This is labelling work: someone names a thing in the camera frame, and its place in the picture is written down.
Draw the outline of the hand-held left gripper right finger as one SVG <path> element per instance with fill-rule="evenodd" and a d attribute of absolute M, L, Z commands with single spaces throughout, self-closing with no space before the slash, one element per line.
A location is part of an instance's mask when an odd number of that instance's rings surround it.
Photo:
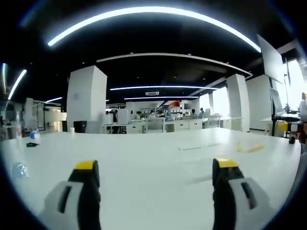
<path fill-rule="evenodd" d="M 262 230 L 270 222 L 267 193 L 233 160 L 213 159 L 214 230 Z"/>

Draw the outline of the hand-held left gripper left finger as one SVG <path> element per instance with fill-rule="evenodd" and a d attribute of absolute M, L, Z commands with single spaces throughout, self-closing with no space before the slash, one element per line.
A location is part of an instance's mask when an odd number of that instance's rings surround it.
<path fill-rule="evenodd" d="M 100 230 L 99 188 L 98 161 L 78 163 L 47 194 L 39 219 L 49 230 Z"/>

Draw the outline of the person's right hand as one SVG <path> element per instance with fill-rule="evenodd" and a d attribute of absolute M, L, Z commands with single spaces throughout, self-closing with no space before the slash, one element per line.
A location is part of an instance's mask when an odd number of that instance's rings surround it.
<path fill-rule="evenodd" d="M 307 139 L 307 122 L 303 122 L 300 123 L 297 126 L 297 139 L 299 140 L 299 142 L 301 144 L 305 144 L 306 143 L 306 139 Z"/>

